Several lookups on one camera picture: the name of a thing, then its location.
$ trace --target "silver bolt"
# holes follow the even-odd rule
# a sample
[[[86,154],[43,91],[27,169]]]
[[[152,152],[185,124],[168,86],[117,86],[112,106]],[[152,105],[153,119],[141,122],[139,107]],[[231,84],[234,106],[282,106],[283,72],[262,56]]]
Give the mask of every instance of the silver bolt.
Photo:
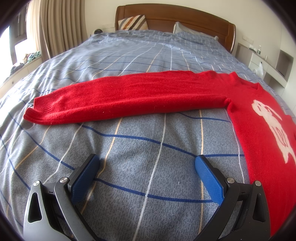
[[[34,186],[34,187],[35,187],[35,186],[38,186],[39,183],[40,183],[40,182],[37,180],[37,181],[33,182],[33,186]]]
[[[227,182],[228,182],[228,183],[234,183],[234,179],[233,179],[232,177],[228,177],[228,178],[227,178]]]
[[[255,185],[258,186],[258,187],[260,187],[261,186],[261,182],[255,181]]]
[[[68,178],[62,177],[59,181],[60,181],[60,183],[65,183],[66,181],[68,181]]]

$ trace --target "white animal applique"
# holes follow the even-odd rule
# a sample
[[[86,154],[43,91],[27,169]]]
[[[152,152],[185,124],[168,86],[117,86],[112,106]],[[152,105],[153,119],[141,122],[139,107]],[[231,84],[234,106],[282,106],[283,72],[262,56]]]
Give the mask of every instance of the white animal applique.
[[[280,120],[282,120],[282,118],[272,108],[270,108],[268,105],[265,105],[258,100],[254,100],[252,107],[253,107],[253,110],[258,115],[262,116],[264,118],[264,120],[266,121],[266,123],[268,124],[271,132],[273,133],[273,135],[276,139],[276,143],[278,144],[279,149],[283,153],[285,163],[288,162],[289,153],[292,155],[292,157],[294,158],[294,161],[296,163],[296,157],[295,157],[294,151],[290,145],[287,134],[283,130],[283,128],[282,128],[281,124],[279,123],[279,121],[277,120],[277,118],[274,117],[272,114],[276,115]]]

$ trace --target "striped pillow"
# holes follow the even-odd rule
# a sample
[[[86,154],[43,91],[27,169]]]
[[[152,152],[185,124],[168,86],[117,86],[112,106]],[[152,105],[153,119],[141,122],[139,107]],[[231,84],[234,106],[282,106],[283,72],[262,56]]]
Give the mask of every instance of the striped pillow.
[[[119,20],[118,25],[120,30],[148,30],[145,15]]]

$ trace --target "white wall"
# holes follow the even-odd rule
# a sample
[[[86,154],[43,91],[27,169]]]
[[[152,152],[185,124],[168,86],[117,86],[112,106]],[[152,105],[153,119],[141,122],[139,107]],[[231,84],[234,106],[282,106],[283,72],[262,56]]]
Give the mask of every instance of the white wall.
[[[281,97],[296,115],[296,45],[284,26],[282,26],[280,49],[294,58],[288,83]]]
[[[262,46],[261,56],[268,55],[268,61],[275,67],[281,43],[281,22],[261,0],[85,0],[85,21],[87,33],[100,28],[104,32],[114,31],[117,6],[135,3],[165,3],[195,8],[224,18],[236,25],[237,43],[249,43],[243,35],[254,41],[253,46]]]

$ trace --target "brown headboard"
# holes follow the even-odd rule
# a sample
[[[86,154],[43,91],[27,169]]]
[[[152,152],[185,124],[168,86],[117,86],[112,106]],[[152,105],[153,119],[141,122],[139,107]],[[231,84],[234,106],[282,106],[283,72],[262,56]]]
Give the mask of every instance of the brown headboard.
[[[115,29],[119,29],[119,20],[142,14],[145,15],[150,30],[172,33],[175,22],[180,22],[190,29],[211,36],[218,36],[220,44],[230,53],[233,50],[235,41],[234,24],[210,13],[189,7],[156,3],[118,6]]]

